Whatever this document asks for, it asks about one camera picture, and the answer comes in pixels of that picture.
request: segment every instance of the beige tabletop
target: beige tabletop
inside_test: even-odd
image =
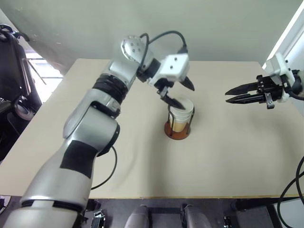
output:
[[[74,63],[0,165],[1,195],[25,192],[40,166],[60,147],[65,120],[107,62]],[[136,80],[117,118],[117,169],[90,197],[280,195],[304,155],[302,116],[290,102],[267,110],[265,104],[229,104],[224,96],[262,73],[256,62],[192,61],[188,75],[195,92],[180,84],[170,91],[172,97],[189,98],[196,108],[191,134],[181,141],[164,133],[167,105],[156,89]],[[97,158],[93,184],[106,179],[113,165],[112,151]],[[296,194],[296,189],[288,194]]]

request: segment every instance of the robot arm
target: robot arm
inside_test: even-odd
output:
[[[225,95],[237,95],[226,100],[233,104],[248,104],[253,102],[266,103],[267,109],[275,107],[274,101],[286,102],[291,96],[298,100],[304,100],[299,96],[303,91],[304,71],[291,70],[280,53],[266,61],[265,71],[269,76],[258,75],[257,82],[240,85],[225,93]]]
[[[168,97],[174,82],[194,90],[187,78],[187,53],[158,61],[140,37],[128,36],[121,43],[125,59],[109,63],[65,123],[64,142],[40,168],[5,228],[79,227],[92,185],[96,157],[109,151],[119,135],[115,118],[136,77],[158,89],[161,99],[177,108]]]

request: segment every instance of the white cup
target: white cup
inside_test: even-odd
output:
[[[182,130],[184,130],[186,124],[191,119],[194,104],[191,100],[183,97],[178,97],[176,98],[176,100],[178,100],[184,106],[185,110],[175,107],[170,107],[170,111],[174,116],[173,131],[181,132]]]

